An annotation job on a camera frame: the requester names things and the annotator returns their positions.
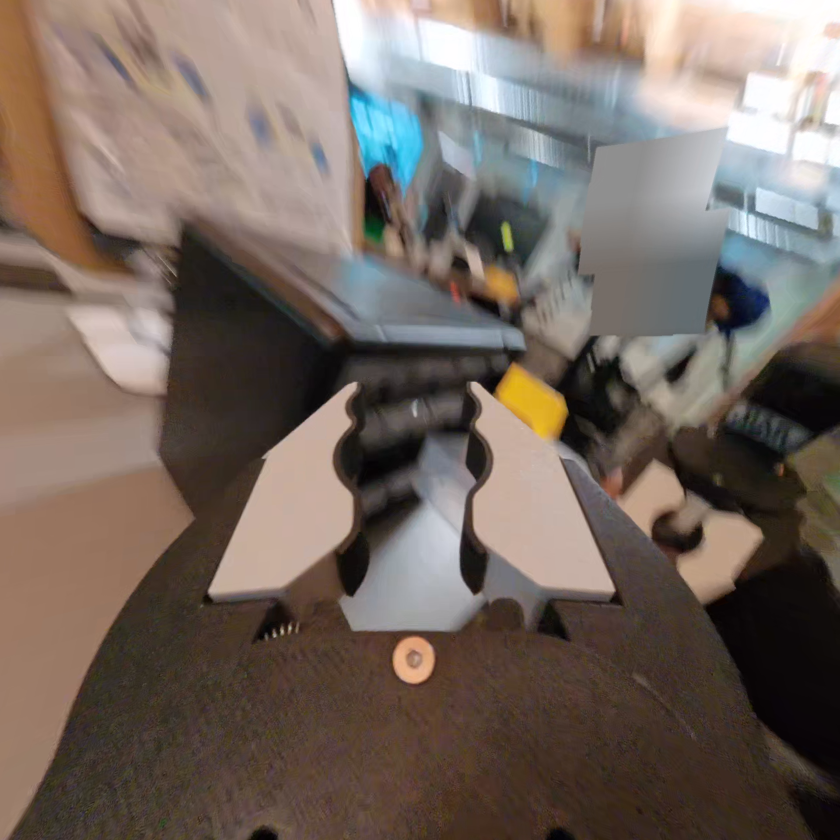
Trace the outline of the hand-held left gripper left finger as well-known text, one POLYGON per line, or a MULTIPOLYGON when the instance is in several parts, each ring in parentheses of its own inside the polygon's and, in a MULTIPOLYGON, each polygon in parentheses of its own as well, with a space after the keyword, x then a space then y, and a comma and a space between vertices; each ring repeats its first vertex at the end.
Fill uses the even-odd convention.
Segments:
POLYGON ((363 409, 352 382, 264 457, 210 601, 308 604, 360 589, 370 564, 358 485, 363 409))

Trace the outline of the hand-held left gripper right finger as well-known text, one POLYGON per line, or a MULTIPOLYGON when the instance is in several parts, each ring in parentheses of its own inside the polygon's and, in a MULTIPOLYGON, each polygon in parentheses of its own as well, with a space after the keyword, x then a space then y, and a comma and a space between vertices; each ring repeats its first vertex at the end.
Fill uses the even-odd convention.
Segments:
POLYGON ((477 382, 467 384, 465 417, 474 485, 459 568, 469 590, 516 605, 523 625, 539 625, 552 601, 611 602, 616 584, 554 446, 477 382))

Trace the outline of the black drawer cabinet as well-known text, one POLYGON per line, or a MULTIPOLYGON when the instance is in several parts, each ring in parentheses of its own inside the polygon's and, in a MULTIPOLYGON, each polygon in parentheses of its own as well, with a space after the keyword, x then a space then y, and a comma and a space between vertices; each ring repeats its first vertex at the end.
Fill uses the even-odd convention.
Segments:
POLYGON ((522 332, 368 255, 328 255, 248 230, 182 232, 159 454, 191 512, 218 497, 360 368, 505 357, 522 332))

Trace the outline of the grey desk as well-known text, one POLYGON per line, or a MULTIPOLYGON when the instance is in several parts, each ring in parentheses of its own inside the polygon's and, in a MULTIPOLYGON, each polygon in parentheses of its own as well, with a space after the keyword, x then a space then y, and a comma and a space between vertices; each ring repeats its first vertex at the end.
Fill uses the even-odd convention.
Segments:
POLYGON ((575 464, 619 605, 569 635, 394 633, 328 606, 205 602, 256 478, 186 526, 160 469, 2 513, 2 838, 773 838, 772 774, 731 661, 676 572, 575 464))

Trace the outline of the yellow plastic bin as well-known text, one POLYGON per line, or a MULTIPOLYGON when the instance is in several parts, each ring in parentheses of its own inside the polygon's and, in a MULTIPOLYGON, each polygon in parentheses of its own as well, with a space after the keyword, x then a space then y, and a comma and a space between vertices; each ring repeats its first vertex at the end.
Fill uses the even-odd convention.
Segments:
POLYGON ((520 364, 508 366, 494 396, 541 439, 560 439, 569 416, 564 396, 520 364))

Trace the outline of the set of clear cabinet drawers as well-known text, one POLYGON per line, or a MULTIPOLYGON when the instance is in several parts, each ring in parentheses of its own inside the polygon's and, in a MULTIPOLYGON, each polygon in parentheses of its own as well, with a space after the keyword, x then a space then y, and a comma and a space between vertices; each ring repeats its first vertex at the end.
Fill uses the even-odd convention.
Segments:
POLYGON ((428 358, 405 366, 381 362, 365 374, 357 476, 363 519, 379 522, 418 503, 449 449, 465 442, 468 384, 498 381, 505 357, 428 358))

